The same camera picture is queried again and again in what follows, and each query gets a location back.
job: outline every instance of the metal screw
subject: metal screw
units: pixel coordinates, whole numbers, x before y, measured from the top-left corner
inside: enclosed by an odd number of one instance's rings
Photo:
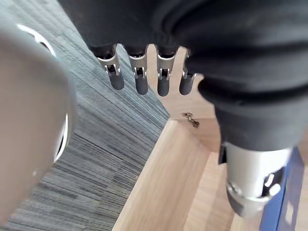
[[[187,121],[192,124],[192,126],[194,128],[198,128],[199,127],[200,123],[193,119],[192,113],[190,113],[190,112],[184,113],[184,116],[186,117]]]

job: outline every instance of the robotic hand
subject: robotic hand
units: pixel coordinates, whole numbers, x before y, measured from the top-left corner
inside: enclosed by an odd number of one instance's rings
[[[307,1],[59,2],[115,89],[124,86],[115,44],[129,54],[139,94],[147,92],[146,47],[156,45],[161,96],[177,47],[189,49],[180,92],[204,75],[198,89],[215,106],[232,208],[253,215],[277,194],[308,119]]]
[[[128,52],[141,95],[148,90],[148,44],[156,45],[161,96],[168,94],[178,47],[186,47],[180,92],[190,92],[194,73],[204,75],[198,89],[215,106],[219,164],[227,164],[232,208],[252,215],[277,194],[308,118],[307,1],[59,2],[115,89],[124,87],[118,43]],[[1,148],[9,153],[0,167],[1,218],[59,158],[76,116],[72,80],[51,46],[33,30],[13,27],[0,23],[0,103],[10,106],[0,119]],[[30,78],[22,78],[25,70]],[[27,158],[34,161],[25,167]],[[11,165],[18,171],[8,179]]]

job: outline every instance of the blue object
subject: blue object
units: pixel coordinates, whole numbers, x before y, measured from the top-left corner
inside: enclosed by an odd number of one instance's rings
[[[293,149],[280,192],[264,208],[260,231],[295,231],[302,190],[304,163],[297,148]],[[285,220],[288,203],[292,204],[292,222]]]

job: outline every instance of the black rubber fingertip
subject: black rubber fingertip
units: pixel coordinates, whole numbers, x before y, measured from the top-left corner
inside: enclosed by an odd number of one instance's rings
[[[159,79],[157,83],[157,92],[160,96],[166,96],[169,93],[169,80]]]
[[[187,77],[187,78],[181,78],[181,82],[180,82],[180,93],[181,95],[188,95],[193,88],[193,79],[191,77]]]
[[[119,75],[111,74],[109,75],[110,83],[112,87],[116,90],[121,90],[124,88],[124,79],[121,73]]]
[[[148,92],[148,80],[146,77],[136,78],[136,90],[140,95],[145,95]]]

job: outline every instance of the gray carpet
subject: gray carpet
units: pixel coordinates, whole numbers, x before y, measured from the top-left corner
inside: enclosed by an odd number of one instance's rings
[[[59,162],[0,230],[111,230],[168,114],[153,92],[140,96],[122,47],[125,79],[113,90],[56,0],[1,0],[1,16],[41,33],[76,80],[78,125]]]

